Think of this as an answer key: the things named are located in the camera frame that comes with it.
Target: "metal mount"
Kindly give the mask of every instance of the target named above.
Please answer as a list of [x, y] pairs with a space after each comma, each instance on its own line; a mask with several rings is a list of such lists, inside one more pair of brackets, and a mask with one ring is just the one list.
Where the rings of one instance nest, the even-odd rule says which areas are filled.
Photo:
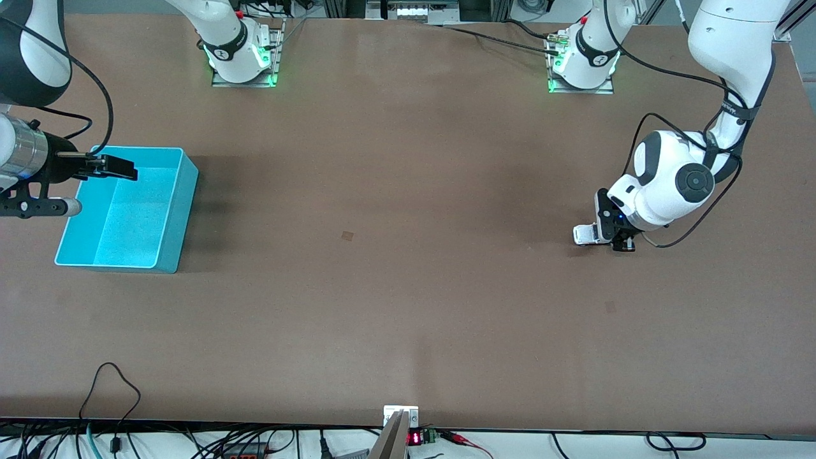
[[782, 15], [774, 31], [775, 42], [790, 42], [791, 30], [802, 23], [810, 13], [816, 11], [816, 0], [800, 0], [793, 2]]
[[419, 408], [385, 405], [383, 418], [385, 427], [371, 448], [368, 459], [406, 459], [408, 431], [411, 427], [419, 427]]
[[557, 51], [559, 53], [559, 56], [551, 56], [547, 54], [548, 92], [556, 94], [614, 94], [614, 88], [612, 87], [612, 74], [614, 73], [614, 64], [612, 65], [612, 72], [610, 73], [610, 76], [606, 77], [606, 80], [603, 82], [603, 84], [593, 89], [580, 89], [574, 87], [567, 83], [566, 80], [564, 80], [564, 78], [561, 75], [552, 71], [553, 67], [561, 65], [561, 60], [563, 59], [562, 56], [567, 46], [568, 43], [564, 41], [551, 42], [549, 40], [544, 40], [545, 49]]
[[419, 407], [406, 405], [385, 405], [383, 407], [383, 426], [388, 424], [388, 420], [395, 412], [407, 411], [409, 414], [410, 427], [419, 427]]
[[258, 59], [264, 63], [271, 63], [267, 69], [252, 78], [248, 82], [228, 82], [221, 78], [214, 70], [212, 72], [213, 87], [275, 87], [277, 86], [277, 73], [281, 68], [281, 54], [283, 44], [283, 28], [270, 29], [268, 25], [260, 26], [260, 43], [255, 49]]

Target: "black cable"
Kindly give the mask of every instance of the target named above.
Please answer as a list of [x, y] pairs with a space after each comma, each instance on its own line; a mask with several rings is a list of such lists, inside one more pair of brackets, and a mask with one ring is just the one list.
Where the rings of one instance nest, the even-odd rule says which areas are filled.
[[467, 33], [468, 35], [473, 35], [474, 37], [484, 38], [485, 40], [491, 40], [493, 42], [502, 43], [502, 44], [505, 44], [505, 45], [509, 45], [511, 47], [519, 47], [519, 48], [530, 50], [530, 51], [542, 52], [544, 54], [549, 54], [551, 56], [557, 56], [558, 55], [558, 52], [554, 51], [554, 50], [531, 47], [529, 45], [524, 45], [524, 44], [521, 44], [521, 43], [510, 42], [508, 40], [503, 40], [501, 38], [491, 37], [490, 35], [484, 35], [483, 33], [473, 32], [472, 30], [456, 29], [455, 27], [443, 27], [443, 29], [445, 29], [445, 30], [455, 30], [455, 31], [461, 32], [461, 33]]
[[541, 33], [533, 32], [532, 30], [530, 30], [529, 27], [527, 27], [523, 22], [521, 22], [519, 20], [506, 19], [506, 20], [503, 20], [502, 22], [507, 23], [507, 24], [517, 25], [517, 26], [519, 26], [521, 28], [521, 30], [524, 30], [525, 33], [527, 33], [531, 37], [536, 37], [536, 38], [539, 38], [541, 40], [546, 40], [547, 35], [550, 35], [550, 33], [541, 34]]
[[[666, 445], [668, 445], [668, 446], [667, 447], [660, 447], [660, 446], [654, 444], [652, 442], [652, 438], [651, 438], [652, 435], [660, 437], [664, 442], [666, 442]], [[675, 459], [680, 459], [680, 453], [679, 453], [680, 451], [699, 451], [699, 450], [705, 448], [706, 442], [707, 442], [706, 436], [704, 434], [700, 434], [699, 436], [696, 436], [695, 438], [701, 439], [702, 443], [700, 443], [699, 445], [690, 446], [690, 447], [679, 447], [679, 446], [674, 446], [674, 443], [672, 443], [672, 441], [670, 439], [668, 439], [668, 437], [665, 434], [662, 434], [660, 432], [647, 432], [646, 433], [646, 442], [649, 444], [649, 446], [652, 447], [652, 449], [656, 449], [656, 450], [658, 450], [660, 452], [671, 452], [671, 453], [674, 454]]]
[[563, 457], [564, 459], [570, 459], [570, 457], [566, 455], [564, 450], [561, 449], [561, 444], [558, 443], [558, 437], [556, 437], [556, 433], [550, 432], [550, 435], [552, 435], [552, 441], [556, 443], [556, 448], [558, 449], [558, 453], [561, 454], [561, 457]]
[[193, 432], [190, 431], [190, 428], [186, 424], [184, 425], [184, 428], [187, 430], [187, 438], [189, 438], [190, 441], [192, 441], [193, 444], [196, 445], [196, 449], [198, 450], [198, 452], [201, 452], [202, 446], [198, 444], [198, 441], [196, 440], [195, 435], [193, 435]]
[[131, 438], [131, 432], [129, 430], [125, 430], [125, 435], [127, 435], [127, 442], [131, 444], [133, 455], [136, 456], [136, 459], [142, 459], [142, 456], [139, 455], [139, 451], [136, 449], [136, 445], [133, 443], [133, 439]]
[[620, 53], [623, 56], [628, 56], [629, 59], [634, 60], [635, 62], [637, 62], [640, 65], [643, 65], [647, 69], [652, 69], [652, 70], [654, 70], [656, 72], [660, 72], [661, 74], [672, 75], [672, 76], [681, 77], [681, 78], [688, 78], [688, 79], [691, 79], [691, 80], [695, 80], [695, 81], [699, 81], [699, 82], [705, 82], [705, 83], [708, 83], [710, 85], [719, 87], [720, 89], [722, 89], [724, 91], [727, 91], [729, 94], [733, 95], [739, 101], [739, 103], [743, 106], [743, 108], [745, 108], [745, 109], [748, 108], [748, 106], [745, 103], [745, 100], [743, 99], [743, 97], [741, 95], [739, 95], [733, 89], [726, 86], [725, 84], [720, 84], [720, 83], [718, 83], [718, 82], [716, 82], [714, 80], [711, 80], [709, 78], [698, 77], [697, 75], [684, 74], [682, 72], [675, 72], [674, 70], [661, 69], [657, 65], [652, 65], [652, 64], [649, 64], [648, 62], [644, 62], [643, 60], [639, 59], [637, 56], [633, 55], [631, 52], [627, 51], [623, 47], [623, 44], [618, 40], [618, 38], [615, 37], [614, 31], [612, 30], [612, 24], [610, 23], [610, 16], [609, 16], [609, 8], [607, 7], [607, 2], [608, 1], [609, 0], [604, 0], [604, 20], [606, 21], [606, 29], [609, 32], [610, 36], [612, 37], [612, 41], [614, 42], [615, 46], [618, 47], [618, 49], [620, 50]]
[[[133, 383], [132, 383], [132, 382], [128, 381], [128, 379], [125, 377], [125, 375], [124, 375], [124, 374], [122, 374], [122, 370], [121, 370], [121, 369], [119, 369], [119, 366], [118, 366], [117, 364], [115, 364], [115, 363], [113, 363], [113, 362], [105, 362], [105, 363], [102, 363], [102, 364], [101, 364], [101, 365], [100, 365], [100, 366], [99, 366], [99, 367], [96, 369], [96, 373], [94, 373], [94, 380], [93, 380], [93, 382], [91, 383], [91, 390], [88, 390], [88, 395], [86, 395], [85, 400], [83, 400], [83, 401], [82, 401], [82, 406], [80, 406], [80, 407], [79, 407], [79, 414], [77, 415], [77, 418], [78, 418], [79, 423], [80, 423], [80, 425], [77, 427], [77, 439], [76, 439], [76, 443], [77, 443], [77, 455], [78, 455], [79, 459], [82, 459], [82, 457], [81, 457], [81, 456], [80, 456], [80, 454], [79, 454], [79, 427], [82, 425], [82, 412], [84, 412], [84, 411], [85, 411], [85, 406], [87, 406], [87, 405], [88, 405], [88, 401], [91, 399], [91, 395], [94, 393], [94, 388], [96, 387], [96, 380], [97, 380], [97, 379], [99, 379], [100, 372], [102, 371], [102, 368], [104, 368], [104, 367], [106, 367], [106, 366], [113, 367], [113, 369], [114, 369], [114, 370], [116, 370], [116, 373], [118, 373], [118, 375], [119, 375], [119, 379], [121, 379], [121, 380], [122, 380], [122, 382], [124, 382], [125, 384], [127, 384], [128, 386], [130, 386], [130, 388], [131, 388], [131, 389], [133, 389], [133, 391], [134, 391], [134, 392], [136, 392], [136, 401], [135, 401], [135, 403], [133, 403], [133, 406], [131, 406], [131, 409], [127, 410], [127, 412], [125, 413], [125, 415], [124, 415], [124, 416], [122, 416], [122, 418], [121, 418], [121, 419], [119, 419], [119, 422], [117, 422], [117, 423], [116, 423], [116, 426], [113, 428], [113, 437], [114, 437], [115, 439], [117, 438], [117, 435], [118, 435], [119, 426], [122, 424], [122, 422], [123, 422], [123, 421], [125, 421], [125, 418], [127, 418], [128, 416], [130, 416], [130, 414], [133, 412], [133, 410], [135, 410], [135, 409], [136, 409], [136, 407], [137, 407], [137, 406], [139, 406], [139, 402], [142, 400], [142, 393], [141, 393], [141, 391], [139, 390], [139, 388], [138, 388], [138, 387], [136, 387], [135, 385], [133, 385]], [[113, 458], [114, 458], [114, 459], [116, 459], [116, 454], [117, 454], [117, 452], [115, 452], [115, 451], [114, 451], [114, 452], [113, 452]]]
[[49, 114], [55, 114], [55, 115], [64, 116], [64, 117], [67, 117], [67, 118], [81, 119], [82, 121], [85, 122], [85, 127], [80, 129], [79, 131], [74, 132], [73, 134], [68, 134], [67, 136], [64, 136], [63, 139], [66, 139], [66, 140], [73, 139], [74, 137], [82, 134], [83, 132], [87, 131], [88, 129], [91, 129], [91, 126], [94, 125], [94, 120], [88, 118], [85, 115], [72, 114], [70, 112], [64, 112], [62, 110], [50, 109], [48, 107], [37, 107], [37, 109], [42, 110], [43, 112], [46, 112], [46, 113], [49, 113]]
[[93, 80], [94, 83], [96, 83], [96, 86], [99, 87], [100, 91], [102, 91], [102, 96], [104, 96], [105, 104], [108, 106], [108, 128], [105, 131], [104, 139], [102, 140], [102, 142], [96, 148], [94, 148], [91, 151], [91, 154], [99, 153], [108, 144], [108, 142], [110, 141], [110, 136], [113, 134], [113, 101], [110, 98], [110, 94], [108, 93], [108, 89], [104, 86], [102, 81], [93, 72], [91, 72], [90, 69], [88, 69], [82, 62], [79, 61], [79, 59], [77, 59], [76, 57], [71, 56], [70, 53], [68, 53], [66, 50], [62, 49], [61, 47], [56, 46], [48, 38], [43, 37], [42, 35], [40, 35], [36, 31], [31, 30], [30, 28], [28, 28], [28, 27], [26, 27], [26, 26], [24, 26], [22, 24], [17, 24], [15, 21], [13, 21], [11, 19], [8, 19], [5, 16], [0, 16], [0, 20], [5, 20], [8, 24], [11, 24], [11, 25], [15, 26], [17, 29], [20, 29], [20, 30], [26, 32], [27, 34], [31, 35], [32, 37], [35, 37], [40, 42], [43, 42], [46, 45], [48, 45], [54, 51], [60, 53], [62, 56], [64, 56], [68, 60], [70, 60], [74, 65], [79, 67], [83, 72], [85, 72], [85, 74], [87, 74], [88, 77], [90, 77], [91, 80]]
[[248, 7], [252, 8], [255, 11], [260, 11], [262, 13], [266, 13], [270, 17], [275, 17], [275, 15], [290, 16], [290, 15], [287, 15], [283, 11], [270, 11], [267, 7], [261, 5], [260, 3], [258, 3], [258, 6], [255, 6], [255, 5], [251, 4], [251, 3], [245, 3], [245, 5], [247, 5]]
[[272, 437], [273, 437], [273, 435], [275, 435], [275, 432], [278, 432], [278, 430], [273, 430], [272, 433], [269, 435], [269, 438], [266, 439], [266, 448], [264, 448], [264, 452], [266, 454], [274, 454], [276, 452], [281, 452], [284, 449], [287, 449], [288, 447], [290, 447], [295, 442], [295, 431], [292, 430], [292, 438], [289, 439], [289, 443], [283, 445], [282, 448], [278, 448], [278, 449], [270, 448], [269, 447], [269, 442], [272, 441]]

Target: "brown table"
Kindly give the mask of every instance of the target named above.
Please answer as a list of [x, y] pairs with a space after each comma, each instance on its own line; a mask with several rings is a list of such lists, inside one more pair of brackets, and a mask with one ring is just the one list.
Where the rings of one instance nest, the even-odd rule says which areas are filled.
[[[278, 88], [212, 89], [183, 17], [66, 27], [113, 143], [183, 147], [201, 177], [177, 275], [58, 268], [64, 220], [0, 221], [0, 414], [75, 416], [113, 360], [135, 417], [373, 425], [415, 403], [448, 426], [816, 434], [816, 121], [789, 46], [732, 192], [680, 246], [622, 255], [572, 226], [643, 113], [701, 128], [716, 88], [624, 59], [614, 96], [552, 95], [532, 52], [315, 20]], [[703, 72], [679, 28], [628, 46]], [[56, 107], [101, 138], [82, 74]], [[132, 402], [112, 373], [98, 395], [89, 415]]]

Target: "red wire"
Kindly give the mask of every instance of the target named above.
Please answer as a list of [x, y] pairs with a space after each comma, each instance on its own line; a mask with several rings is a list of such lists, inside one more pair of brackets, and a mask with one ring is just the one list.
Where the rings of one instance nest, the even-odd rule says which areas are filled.
[[494, 458], [493, 458], [493, 455], [492, 455], [492, 454], [490, 454], [490, 451], [487, 451], [486, 449], [482, 448], [481, 446], [479, 446], [479, 445], [477, 445], [477, 444], [474, 444], [473, 442], [469, 442], [469, 443], [470, 443], [470, 444], [466, 444], [465, 446], [469, 446], [469, 447], [471, 447], [471, 448], [480, 449], [480, 450], [482, 450], [482, 451], [483, 451], [483, 452], [484, 452], [486, 455], [490, 456], [490, 459], [494, 459]]

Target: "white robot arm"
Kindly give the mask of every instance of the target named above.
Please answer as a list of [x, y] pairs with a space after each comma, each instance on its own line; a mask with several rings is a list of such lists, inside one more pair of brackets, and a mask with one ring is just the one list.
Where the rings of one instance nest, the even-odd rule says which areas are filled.
[[[619, 42], [635, 24], [633, 0], [609, 0], [610, 26]], [[555, 74], [579, 89], [593, 89], [606, 81], [620, 57], [604, 17], [603, 0], [593, 0], [592, 9], [579, 22], [558, 35], [568, 38], [562, 58], [552, 67]]]
[[[239, 18], [228, 0], [167, 2], [193, 23], [210, 65], [225, 81], [248, 82], [272, 64], [268, 26]], [[78, 203], [48, 198], [49, 184], [137, 177], [130, 162], [77, 153], [69, 140], [41, 131], [38, 122], [7, 114], [10, 105], [46, 107], [68, 88], [72, 65], [55, 49], [68, 50], [63, 24], [63, 0], [0, 0], [0, 216], [72, 215]], [[29, 183], [42, 185], [37, 205]]]
[[634, 152], [635, 175], [596, 193], [596, 222], [574, 228], [578, 245], [612, 243], [634, 250], [632, 238], [668, 225], [712, 195], [741, 165], [742, 147], [774, 73], [771, 43], [784, 0], [703, 0], [689, 34], [692, 56], [731, 90], [713, 129], [655, 131]]

